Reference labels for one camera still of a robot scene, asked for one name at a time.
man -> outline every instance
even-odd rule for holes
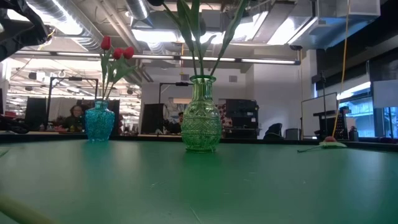
[[[178,123],[180,126],[182,125],[182,121],[184,120],[184,112],[179,112],[178,113]]]
[[[178,122],[169,125],[168,130],[172,134],[180,134],[181,133],[181,125],[184,117],[184,112],[178,113]]]

green glass vase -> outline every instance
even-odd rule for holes
[[[221,138],[220,113],[211,96],[216,78],[195,75],[190,80],[193,82],[192,101],[184,111],[182,141],[187,151],[215,152]]]

desk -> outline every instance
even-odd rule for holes
[[[64,224],[398,223],[398,153],[377,144],[194,154],[173,139],[1,144],[1,193]],[[0,223],[15,222],[0,213]]]

blue glass vase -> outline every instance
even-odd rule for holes
[[[96,100],[95,107],[86,110],[86,133],[90,141],[106,141],[111,135],[114,113],[108,110],[109,102]]]

cue stick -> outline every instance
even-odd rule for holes
[[[0,212],[21,224],[55,224],[55,222],[26,205],[4,195],[0,195]]]

